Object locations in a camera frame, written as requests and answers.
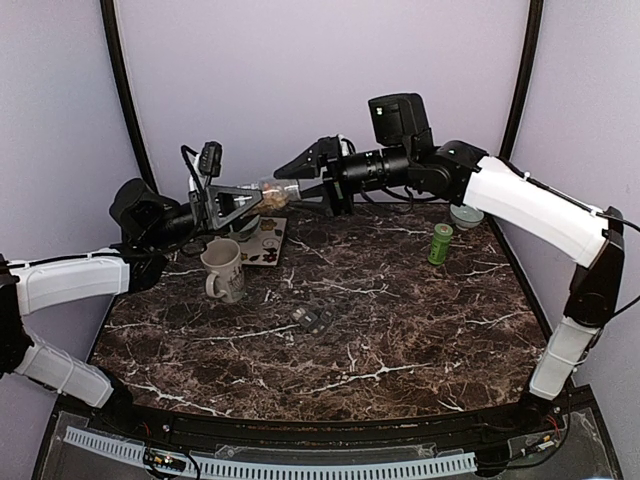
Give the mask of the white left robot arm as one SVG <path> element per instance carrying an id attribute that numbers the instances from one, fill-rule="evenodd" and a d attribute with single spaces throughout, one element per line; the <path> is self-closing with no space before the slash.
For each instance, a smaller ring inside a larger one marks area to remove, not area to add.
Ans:
<path id="1" fill-rule="evenodd" d="M 101 417 L 120 436 L 141 427 L 140 412 L 124 398 L 128 391 L 103 370 L 29 334 L 25 316 L 99 296 L 145 291 L 154 286 L 168 256 L 200 234 L 224 231 L 263 199 L 258 187 L 208 185 L 181 204 L 154 193 L 140 178 L 117 192 L 109 213 L 120 226 L 118 244 L 85 254 L 32 262 L 1 262 L 1 372 L 18 374 L 102 409 Z"/>

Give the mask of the grey weekly pill organizer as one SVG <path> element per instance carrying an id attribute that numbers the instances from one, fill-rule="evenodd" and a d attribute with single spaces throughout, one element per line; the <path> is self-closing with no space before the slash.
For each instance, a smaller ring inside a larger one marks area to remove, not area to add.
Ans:
<path id="1" fill-rule="evenodd" d="M 308 322 L 306 324 L 300 324 L 293 318 L 293 313 L 297 309 L 304 309 L 307 312 Z M 325 308 L 323 310 L 309 310 L 304 307 L 296 308 L 292 313 L 292 318 L 307 332 L 312 335 L 323 334 L 331 325 L 334 320 L 334 310 Z"/>

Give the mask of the green pill bottle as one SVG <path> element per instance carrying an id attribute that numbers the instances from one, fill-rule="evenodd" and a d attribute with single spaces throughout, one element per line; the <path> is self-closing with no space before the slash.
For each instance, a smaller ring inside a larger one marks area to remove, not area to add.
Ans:
<path id="1" fill-rule="evenodd" d="M 445 223 L 438 223 L 434 227 L 428 261 L 432 265 L 442 265 L 446 259 L 454 230 Z"/>

